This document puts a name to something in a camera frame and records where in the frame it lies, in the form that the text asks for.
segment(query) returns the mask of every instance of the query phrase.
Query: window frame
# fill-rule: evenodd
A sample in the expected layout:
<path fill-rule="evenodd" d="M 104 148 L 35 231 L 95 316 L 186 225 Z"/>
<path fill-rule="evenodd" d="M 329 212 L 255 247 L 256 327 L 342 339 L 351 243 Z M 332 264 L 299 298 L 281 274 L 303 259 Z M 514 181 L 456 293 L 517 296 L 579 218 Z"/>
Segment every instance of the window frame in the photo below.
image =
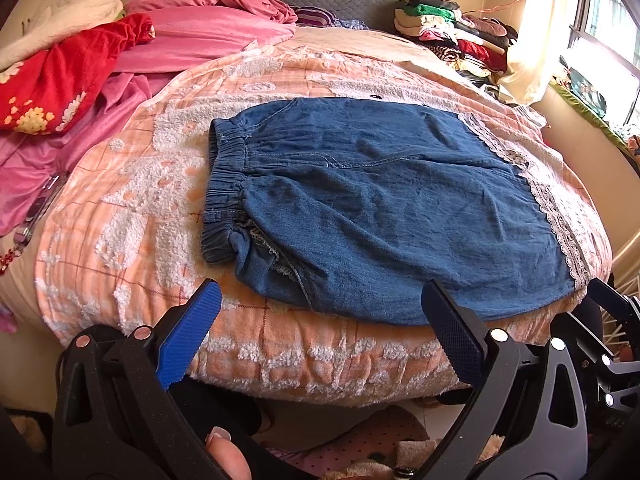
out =
<path fill-rule="evenodd" d="M 628 10 L 625 0 L 620 0 L 620 1 Z M 591 43 L 594 43 L 606 49 L 614 57 L 614 59 L 618 63 L 620 63 L 620 65 L 622 65 L 626 70 L 628 70 L 636 79 L 638 79 L 638 82 L 640 83 L 640 68 L 638 68 L 633 63 L 626 60 L 624 57 L 620 56 L 620 54 L 617 53 L 615 50 L 613 50 L 611 47 L 605 45 L 596 37 L 592 36 L 586 31 L 587 20 L 589 19 L 590 5 L 591 5 L 591 0 L 578 0 L 578 8 L 577 8 L 577 12 L 575 13 L 575 21 L 574 21 L 574 24 L 570 26 L 571 33 L 569 36 L 569 48 L 571 48 L 574 45 L 574 43 L 578 41 L 578 39 L 583 39 Z M 638 103 L 640 103 L 640 84 L 638 85 L 638 90 L 636 91 L 636 97 L 635 99 L 633 99 L 631 108 L 629 109 L 629 112 L 626 115 L 624 124 L 628 124 L 628 122 L 631 120 L 631 118 L 633 117 L 634 111 L 638 106 Z"/>

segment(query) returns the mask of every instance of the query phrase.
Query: fingernail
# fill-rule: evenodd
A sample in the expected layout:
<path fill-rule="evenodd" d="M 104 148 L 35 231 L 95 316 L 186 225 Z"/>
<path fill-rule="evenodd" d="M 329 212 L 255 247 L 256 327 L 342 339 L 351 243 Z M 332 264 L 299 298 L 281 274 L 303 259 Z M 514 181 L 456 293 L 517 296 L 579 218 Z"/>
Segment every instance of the fingernail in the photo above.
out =
<path fill-rule="evenodd" d="M 231 442 L 231 434 L 227 430 L 225 430 L 225 428 L 220 428 L 219 426 L 213 427 L 211 433 L 207 435 L 207 439 L 204 445 L 208 446 L 214 438 L 222 438 L 223 440 L 228 440 L 229 442 Z"/>

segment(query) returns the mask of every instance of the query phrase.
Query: blue gripper pad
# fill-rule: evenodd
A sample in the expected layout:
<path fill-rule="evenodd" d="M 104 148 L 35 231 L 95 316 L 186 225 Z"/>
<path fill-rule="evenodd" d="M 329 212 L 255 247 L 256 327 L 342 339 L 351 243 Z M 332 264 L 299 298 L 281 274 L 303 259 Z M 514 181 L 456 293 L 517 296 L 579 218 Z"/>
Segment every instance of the blue gripper pad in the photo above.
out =
<path fill-rule="evenodd" d="M 184 313 L 158 349 L 156 376 L 165 391 L 184 377 L 221 305 L 222 292 L 213 280 L 205 280 L 186 303 Z"/>
<path fill-rule="evenodd" d="M 486 379 L 487 328 L 473 310 L 458 306 L 436 281 L 422 288 L 422 311 L 433 328 L 458 378 L 474 388 Z"/>

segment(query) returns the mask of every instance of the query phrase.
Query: floor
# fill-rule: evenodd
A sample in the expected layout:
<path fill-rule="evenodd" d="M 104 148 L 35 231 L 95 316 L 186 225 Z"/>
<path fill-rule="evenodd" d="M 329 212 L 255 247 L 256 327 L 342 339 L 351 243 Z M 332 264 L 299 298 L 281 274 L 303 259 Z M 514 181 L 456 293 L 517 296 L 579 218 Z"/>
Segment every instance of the floor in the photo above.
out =
<path fill-rule="evenodd" d="M 15 334 L 0 333 L 0 404 L 53 414 L 56 402 L 54 370 L 62 346 L 47 333 L 24 324 Z M 386 404 L 341 408 L 267 400 L 275 423 L 260 441 L 292 451 L 309 449 L 344 433 Z M 423 423 L 431 438 L 441 438 L 458 416 L 459 406 L 422 408 L 413 401 L 400 405 Z"/>

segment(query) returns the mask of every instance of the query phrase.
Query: green cloth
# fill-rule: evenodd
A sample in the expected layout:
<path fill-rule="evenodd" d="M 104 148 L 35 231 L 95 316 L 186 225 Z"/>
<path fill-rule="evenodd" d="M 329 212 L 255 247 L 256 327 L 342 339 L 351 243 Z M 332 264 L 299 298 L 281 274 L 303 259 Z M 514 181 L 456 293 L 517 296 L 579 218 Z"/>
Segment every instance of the green cloth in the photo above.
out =
<path fill-rule="evenodd" d="M 402 8 L 409 16 L 423 16 L 425 14 L 432 14 L 434 16 L 442 16 L 448 22 L 454 22 L 456 17 L 453 12 L 447 9 L 441 9 L 440 7 L 433 7 L 430 5 L 420 4 L 415 7 L 405 6 Z"/>
<path fill-rule="evenodd" d="M 626 142 L 620 139 L 620 137 L 617 136 L 611 128 L 609 128 L 609 125 L 601 118 L 599 118 L 596 113 L 591 110 L 591 108 L 580 101 L 580 99 L 569 92 L 565 87 L 559 85 L 555 81 L 551 80 L 550 85 L 551 88 L 553 88 L 558 93 L 558 95 L 571 106 L 571 108 L 578 112 L 583 119 L 585 119 L 591 126 L 599 128 L 617 149 L 619 149 L 623 153 L 630 153 L 629 147 L 626 145 Z"/>

